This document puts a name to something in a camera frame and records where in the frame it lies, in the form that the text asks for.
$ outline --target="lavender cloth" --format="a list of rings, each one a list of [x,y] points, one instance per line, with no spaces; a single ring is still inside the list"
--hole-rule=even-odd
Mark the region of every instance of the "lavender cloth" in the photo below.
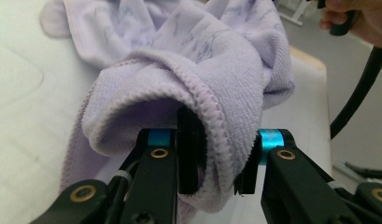
[[[84,1],[73,2],[64,0],[60,15],[67,13],[79,55],[100,67],[124,60],[101,72],[79,112],[62,188],[86,178],[107,181],[106,174],[118,169],[142,128],[176,128],[177,109],[185,105],[205,126],[207,166],[200,189],[179,195],[178,221],[188,223],[197,209],[219,211],[248,159],[262,110],[282,103],[293,90],[289,46],[272,1],[210,0],[201,7],[192,1],[128,0],[84,6],[93,15],[109,15],[104,22],[115,23],[110,38],[99,30],[104,22],[84,13]],[[116,21],[123,6],[127,14]],[[174,7],[165,14],[163,6]],[[150,29],[142,33],[138,26],[145,24]],[[142,44],[136,48],[133,37],[120,38],[120,30]],[[111,40],[119,43],[117,50]]]

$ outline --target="purple towel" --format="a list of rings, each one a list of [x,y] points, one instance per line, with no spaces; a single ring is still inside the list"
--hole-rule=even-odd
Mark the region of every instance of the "purple towel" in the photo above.
[[[293,91],[288,41],[272,1],[73,2],[56,11],[66,13],[79,55],[98,67],[121,62],[101,72],[79,113],[62,187],[109,180],[142,128],[176,128],[185,105],[205,126],[207,166],[200,189],[179,195],[178,221],[188,223],[198,209],[218,212],[233,194],[262,110]]]

